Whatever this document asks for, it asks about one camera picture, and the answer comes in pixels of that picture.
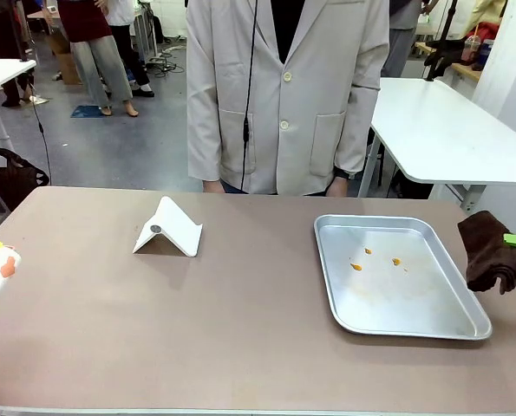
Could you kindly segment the person's left hand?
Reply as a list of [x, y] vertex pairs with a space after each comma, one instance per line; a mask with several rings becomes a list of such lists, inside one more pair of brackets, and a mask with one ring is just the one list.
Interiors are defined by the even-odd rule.
[[349, 180], [343, 177], [334, 177], [325, 195], [330, 198], [345, 198], [348, 193]]

